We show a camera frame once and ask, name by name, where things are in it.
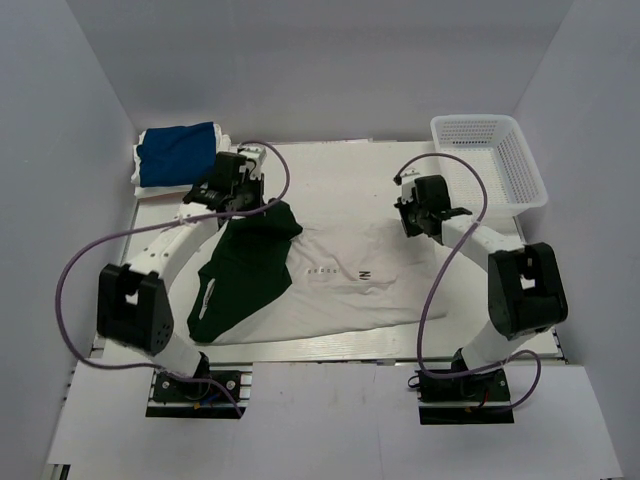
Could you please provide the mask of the blue t shirt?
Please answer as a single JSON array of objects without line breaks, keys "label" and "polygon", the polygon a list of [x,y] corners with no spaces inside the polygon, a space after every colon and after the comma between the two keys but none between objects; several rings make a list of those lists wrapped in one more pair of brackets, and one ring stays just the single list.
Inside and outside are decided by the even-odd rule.
[{"label": "blue t shirt", "polygon": [[213,165],[220,134],[213,122],[152,128],[135,147],[142,188],[192,185]]}]

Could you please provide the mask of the white green raglan t shirt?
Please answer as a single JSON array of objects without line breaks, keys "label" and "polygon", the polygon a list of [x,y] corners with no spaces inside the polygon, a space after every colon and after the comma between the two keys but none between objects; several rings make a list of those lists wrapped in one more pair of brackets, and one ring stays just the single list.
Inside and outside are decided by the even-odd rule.
[{"label": "white green raglan t shirt", "polygon": [[189,336],[229,345],[416,323],[438,266],[434,242],[397,220],[300,224],[280,203],[225,225],[198,272]]}]

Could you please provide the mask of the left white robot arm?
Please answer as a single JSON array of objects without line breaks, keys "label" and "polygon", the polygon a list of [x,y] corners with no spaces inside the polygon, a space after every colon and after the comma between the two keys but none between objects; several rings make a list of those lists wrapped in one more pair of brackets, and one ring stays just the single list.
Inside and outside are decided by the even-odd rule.
[{"label": "left white robot arm", "polygon": [[177,387],[199,399],[211,387],[203,354],[174,332],[168,293],[197,250],[224,225],[212,213],[243,212],[264,205],[263,147],[216,155],[212,170],[183,198],[175,225],[122,266],[107,265],[99,275],[97,332],[140,352],[156,368],[177,374]]}]

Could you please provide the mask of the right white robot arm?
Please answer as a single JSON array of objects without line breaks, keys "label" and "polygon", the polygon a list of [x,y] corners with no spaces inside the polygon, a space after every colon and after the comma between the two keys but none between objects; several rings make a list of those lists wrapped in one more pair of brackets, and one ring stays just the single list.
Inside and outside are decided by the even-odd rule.
[{"label": "right white robot arm", "polygon": [[[501,368],[521,356],[521,346],[568,317],[556,256],[544,242],[524,244],[482,224],[487,208],[478,214],[451,206],[445,179],[440,175],[398,174],[401,187],[395,208],[405,234],[428,236],[450,249],[427,295],[419,321],[417,360],[431,379],[450,380],[461,397],[472,399],[488,385],[486,372]],[[451,369],[437,373],[423,363],[426,316],[446,270],[457,254],[464,255],[487,274],[489,320],[480,332],[455,355]]]}]

